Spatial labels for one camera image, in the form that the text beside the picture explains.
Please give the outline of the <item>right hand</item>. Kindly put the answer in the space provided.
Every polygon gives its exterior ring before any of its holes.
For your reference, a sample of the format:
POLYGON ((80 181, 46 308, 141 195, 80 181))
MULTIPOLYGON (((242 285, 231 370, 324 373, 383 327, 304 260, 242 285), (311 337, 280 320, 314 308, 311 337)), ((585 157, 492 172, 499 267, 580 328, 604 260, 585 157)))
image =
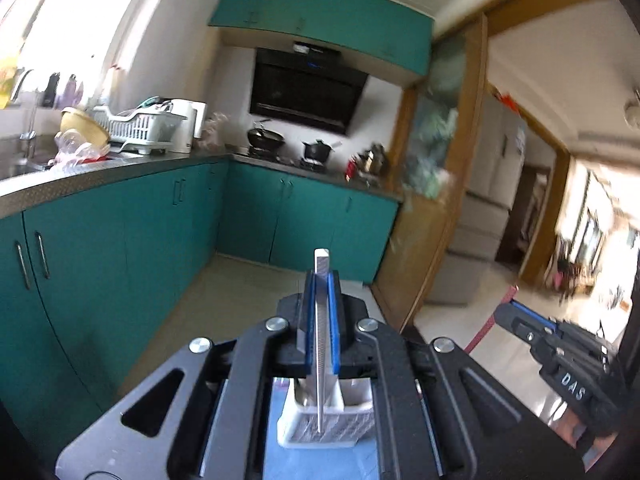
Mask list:
POLYGON ((553 415, 549 427, 574 448, 580 456, 598 454, 608 442, 606 439, 593 437, 570 408, 566 408, 562 415, 553 415))

